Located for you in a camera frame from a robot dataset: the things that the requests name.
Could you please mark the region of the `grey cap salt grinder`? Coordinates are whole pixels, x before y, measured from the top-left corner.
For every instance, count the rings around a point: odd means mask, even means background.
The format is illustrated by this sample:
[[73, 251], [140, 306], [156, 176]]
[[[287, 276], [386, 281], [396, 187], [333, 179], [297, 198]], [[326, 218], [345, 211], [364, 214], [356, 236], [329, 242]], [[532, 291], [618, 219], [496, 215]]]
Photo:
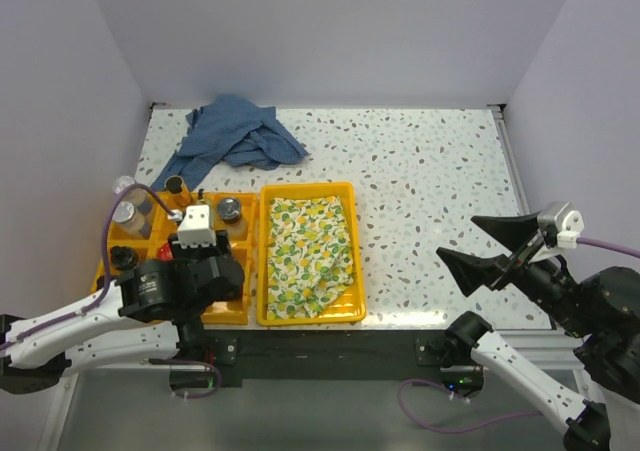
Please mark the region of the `grey cap salt grinder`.
[[248, 223], [237, 198], [222, 198], [217, 204], [216, 212], [231, 239], [244, 240], [247, 237]]

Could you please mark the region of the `red cap soy bottle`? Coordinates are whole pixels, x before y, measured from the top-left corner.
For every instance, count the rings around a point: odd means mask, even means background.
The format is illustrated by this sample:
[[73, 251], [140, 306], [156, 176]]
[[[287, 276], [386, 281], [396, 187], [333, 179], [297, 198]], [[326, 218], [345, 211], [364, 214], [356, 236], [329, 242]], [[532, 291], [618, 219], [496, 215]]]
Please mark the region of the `red cap soy bottle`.
[[161, 245], [156, 252], [156, 258], [161, 261], [171, 261], [173, 259], [171, 245], [169, 243]]

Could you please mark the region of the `dark bottle gold band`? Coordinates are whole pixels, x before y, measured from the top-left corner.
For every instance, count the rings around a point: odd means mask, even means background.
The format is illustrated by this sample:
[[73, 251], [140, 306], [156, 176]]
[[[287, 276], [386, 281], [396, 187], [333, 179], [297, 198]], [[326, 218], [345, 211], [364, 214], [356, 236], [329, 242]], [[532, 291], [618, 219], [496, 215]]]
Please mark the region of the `dark bottle gold band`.
[[191, 192], [185, 181], [179, 175], [173, 175], [165, 181], [166, 191], [170, 193], [173, 202], [178, 207], [188, 207], [193, 203]]

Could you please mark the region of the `blue label spice jar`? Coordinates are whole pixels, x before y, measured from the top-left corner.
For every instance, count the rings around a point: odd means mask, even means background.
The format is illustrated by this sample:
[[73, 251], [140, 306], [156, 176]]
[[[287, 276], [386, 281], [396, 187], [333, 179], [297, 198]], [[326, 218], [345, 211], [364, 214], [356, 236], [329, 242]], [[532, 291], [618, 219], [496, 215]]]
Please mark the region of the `blue label spice jar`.
[[[120, 195], [126, 188], [136, 183], [137, 181], [131, 176], [120, 176], [113, 183], [113, 193]], [[124, 200], [131, 203], [144, 216], [149, 216], [153, 210], [153, 203], [149, 194], [141, 188], [134, 188], [130, 190], [124, 196]]]

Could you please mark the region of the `brown spice shaker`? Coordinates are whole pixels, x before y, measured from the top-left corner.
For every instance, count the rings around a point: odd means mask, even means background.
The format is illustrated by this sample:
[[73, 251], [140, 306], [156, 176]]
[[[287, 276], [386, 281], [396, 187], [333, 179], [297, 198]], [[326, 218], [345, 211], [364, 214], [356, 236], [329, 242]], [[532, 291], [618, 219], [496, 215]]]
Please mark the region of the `brown spice shaker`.
[[129, 246], [113, 246], [109, 249], [111, 266], [119, 272], [134, 269], [138, 262], [137, 252]]

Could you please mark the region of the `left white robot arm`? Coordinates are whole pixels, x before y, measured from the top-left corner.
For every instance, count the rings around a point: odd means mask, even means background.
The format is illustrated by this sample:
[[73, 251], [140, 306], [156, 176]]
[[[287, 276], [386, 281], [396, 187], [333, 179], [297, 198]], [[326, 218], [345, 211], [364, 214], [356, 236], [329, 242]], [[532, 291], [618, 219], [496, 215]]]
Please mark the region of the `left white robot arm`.
[[145, 361], [204, 369], [206, 393], [221, 384], [215, 348], [202, 321], [215, 302], [242, 294], [245, 273], [229, 236], [212, 246], [168, 243], [172, 259], [147, 259], [68, 306], [31, 319], [1, 317], [1, 388], [13, 395], [51, 388], [107, 364]]

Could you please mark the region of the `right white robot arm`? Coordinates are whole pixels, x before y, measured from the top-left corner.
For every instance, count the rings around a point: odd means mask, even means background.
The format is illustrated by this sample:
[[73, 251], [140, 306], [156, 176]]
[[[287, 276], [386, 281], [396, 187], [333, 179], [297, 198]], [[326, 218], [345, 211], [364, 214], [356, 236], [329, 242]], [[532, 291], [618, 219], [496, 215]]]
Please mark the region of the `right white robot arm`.
[[601, 390], [600, 402], [565, 389], [522, 356], [480, 315], [467, 311], [444, 332], [444, 366], [470, 361], [518, 391], [556, 428], [567, 450], [639, 447], [639, 274], [609, 267], [578, 282], [563, 256], [586, 243], [584, 220], [569, 203], [515, 217], [472, 222], [507, 249], [481, 258], [440, 247], [438, 257], [461, 293], [515, 286], [568, 337], [573, 354]]

